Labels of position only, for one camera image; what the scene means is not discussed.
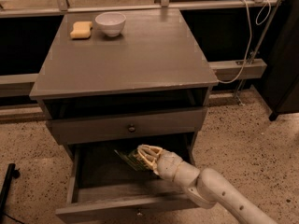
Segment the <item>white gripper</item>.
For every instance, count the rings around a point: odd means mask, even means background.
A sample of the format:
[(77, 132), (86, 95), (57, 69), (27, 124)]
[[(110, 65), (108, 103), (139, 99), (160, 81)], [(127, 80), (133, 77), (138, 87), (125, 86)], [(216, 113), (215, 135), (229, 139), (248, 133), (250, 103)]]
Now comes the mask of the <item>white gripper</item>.
[(183, 159), (174, 152), (163, 151), (161, 147), (140, 145), (137, 154), (141, 161), (160, 178), (172, 181)]

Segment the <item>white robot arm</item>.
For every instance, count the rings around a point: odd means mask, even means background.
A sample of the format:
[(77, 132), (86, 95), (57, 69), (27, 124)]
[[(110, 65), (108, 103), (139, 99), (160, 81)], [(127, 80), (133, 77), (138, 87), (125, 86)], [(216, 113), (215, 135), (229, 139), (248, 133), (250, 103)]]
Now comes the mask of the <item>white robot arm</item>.
[(277, 224), (214, 169), (200, 171), (176, 153), (149, 145), (140, 145), (135, 158), (161, 179), (180, 186), (202, 208), (209, 209), (219, 203), (240, 224)]

